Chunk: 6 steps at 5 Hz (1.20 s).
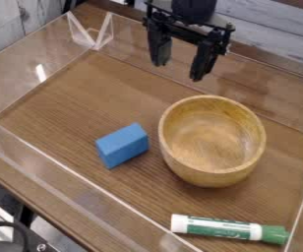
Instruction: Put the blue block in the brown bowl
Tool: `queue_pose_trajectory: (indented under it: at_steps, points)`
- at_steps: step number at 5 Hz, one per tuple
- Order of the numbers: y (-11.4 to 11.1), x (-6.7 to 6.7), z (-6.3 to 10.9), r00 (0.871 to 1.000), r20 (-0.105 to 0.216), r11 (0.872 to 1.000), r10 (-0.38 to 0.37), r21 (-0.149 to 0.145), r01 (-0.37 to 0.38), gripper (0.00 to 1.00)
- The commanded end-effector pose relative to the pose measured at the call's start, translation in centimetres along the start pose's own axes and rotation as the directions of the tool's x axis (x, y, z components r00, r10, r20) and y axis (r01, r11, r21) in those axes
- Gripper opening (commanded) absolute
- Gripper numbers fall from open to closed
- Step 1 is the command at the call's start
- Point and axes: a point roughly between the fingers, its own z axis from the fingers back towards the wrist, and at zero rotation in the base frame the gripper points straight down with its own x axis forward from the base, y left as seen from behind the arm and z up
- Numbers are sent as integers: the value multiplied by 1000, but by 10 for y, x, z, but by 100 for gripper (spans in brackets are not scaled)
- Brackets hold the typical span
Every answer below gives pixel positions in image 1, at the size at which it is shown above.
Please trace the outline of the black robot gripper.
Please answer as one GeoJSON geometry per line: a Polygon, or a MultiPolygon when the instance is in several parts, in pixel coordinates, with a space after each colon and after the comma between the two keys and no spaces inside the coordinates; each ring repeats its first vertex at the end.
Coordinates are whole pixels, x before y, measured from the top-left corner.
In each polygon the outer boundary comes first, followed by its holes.
{"type": "Polygon", "coordinates": [[[197,44],[189,70],[194,82],[210,73],[218,54],[229,49],[235,26],[215,14],[217,0],[144,0],[150,59],[165,66],[171,57],[171,38],[197,44]]]}

